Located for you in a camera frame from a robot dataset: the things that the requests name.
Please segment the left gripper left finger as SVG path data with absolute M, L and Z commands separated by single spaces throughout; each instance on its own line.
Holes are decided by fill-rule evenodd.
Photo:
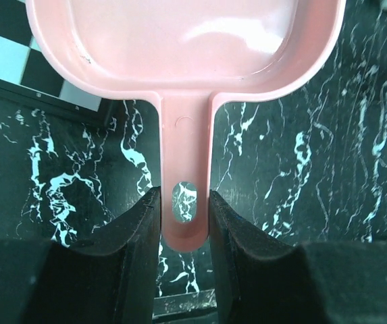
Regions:
M 150 323 L 161 195 L 70 247 L 51 240 L 0 240 L 0 323 Z

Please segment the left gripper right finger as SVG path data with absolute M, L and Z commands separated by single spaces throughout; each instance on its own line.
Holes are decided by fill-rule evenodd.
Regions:
M 220 323 L 387 323 L 387 242 L 285 244 L 209 197 Z

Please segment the pink dustpan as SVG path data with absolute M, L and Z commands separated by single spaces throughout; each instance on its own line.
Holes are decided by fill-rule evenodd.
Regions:
M 214 118 L 306 84 L 338 39 L 344 1 L 27 1 L 33 36 L 68 82 L 159 116 L 161 226 L 190 252 L 209 234 Z

